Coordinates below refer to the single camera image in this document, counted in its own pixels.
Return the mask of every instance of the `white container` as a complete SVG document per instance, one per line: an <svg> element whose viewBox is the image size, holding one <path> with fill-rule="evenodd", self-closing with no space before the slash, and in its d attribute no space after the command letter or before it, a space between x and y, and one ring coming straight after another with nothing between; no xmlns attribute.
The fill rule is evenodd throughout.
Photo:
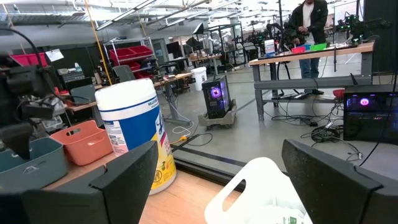
<svg viewBox="0 0 398 224"><path fill-rule="evenodd" d="M266 49L266 57L275 56L275 42L274 40L265 40L264 46Z"/></svg>
<svg viewBox="0 0 398 224"><path fill-rule="evenodd" d="M152 81L143 78L111 85L98 90L95 98L117 156L147 141L157 141L159 158L149 194L166 189L176 170Z"/></svg>
<svg viewBox="0 0 398 224"><path fill-rule="evenodd" d="M242 180L246 188L224 211L223 202ZM289 218L312 224L292 181L265 157L248 162L205 209L207 224L284 223Z"/></svg>
<svg viewBox="0 0 398 224"><path fill-rule="evenodd" d="M206 67L192 69L193 77L195 78L195 87L197 91L201 91L201 84L207 80Z"/></svg>

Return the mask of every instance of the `person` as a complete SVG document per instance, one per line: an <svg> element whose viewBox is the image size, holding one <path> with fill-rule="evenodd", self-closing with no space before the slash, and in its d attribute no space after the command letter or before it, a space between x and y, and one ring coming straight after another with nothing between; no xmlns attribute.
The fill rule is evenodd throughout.
<svg viewBox="0 0 398 224"><path fill-rule="evenodd" d="M328 4L325 0L305 0L296 7L289 19L288 28L306 35L305 44L326 43L324 26L328 17ZM318 78L319 58L300 60L302 78ZM304 90L305 93L322 95L320 90Z"/></svg>

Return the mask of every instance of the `teal plastic bin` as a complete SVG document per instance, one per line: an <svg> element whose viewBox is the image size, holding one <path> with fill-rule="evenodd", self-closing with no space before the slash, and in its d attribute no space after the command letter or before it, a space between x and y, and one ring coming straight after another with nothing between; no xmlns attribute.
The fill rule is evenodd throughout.
<svg viewBox="0 0 398 224"><path fill-rule="evenodd" d="M30 160L14 151L0 152L0 193L41 189L67 174L63 145L52 138L30 142Z"/></svg>

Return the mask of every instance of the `chair backrest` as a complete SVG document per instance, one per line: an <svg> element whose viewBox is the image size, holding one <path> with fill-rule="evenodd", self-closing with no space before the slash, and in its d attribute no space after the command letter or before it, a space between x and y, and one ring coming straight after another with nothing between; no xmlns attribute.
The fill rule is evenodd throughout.
<svg viewBox="0 0 398 224"><path fill-rule="evenodd" d="M73 88L70 90L70 94L72 94L72 96L84 97L84 98L73 97L73 101L75 103L92 103L96 101L95 87L92 84Z"/></svg>
<svg viewBox="0 0 398 224"><path fill-rule="evenodd" d="M131 69L128 65L115 66L113 67L113 70L116 73L116 75L120 78L120 82L126 82L136 79L136 77L131 72Z"/></svg>

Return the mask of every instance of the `yellow label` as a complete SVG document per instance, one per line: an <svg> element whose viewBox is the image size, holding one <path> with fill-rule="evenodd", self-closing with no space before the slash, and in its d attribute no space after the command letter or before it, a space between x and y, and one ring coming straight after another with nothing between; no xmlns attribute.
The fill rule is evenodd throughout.
<svg viewBox="0 0 398 224"><path fill-rule="evenodd" d="M154 183L152 184L151 190L154 190L165 183L167 183L175 174L175 164L170 148L169 139L164 131L164 124L161 113L159 113L156 119L156 134L151 139L157 141L157 149L159 157L157 159Z"/></svg>

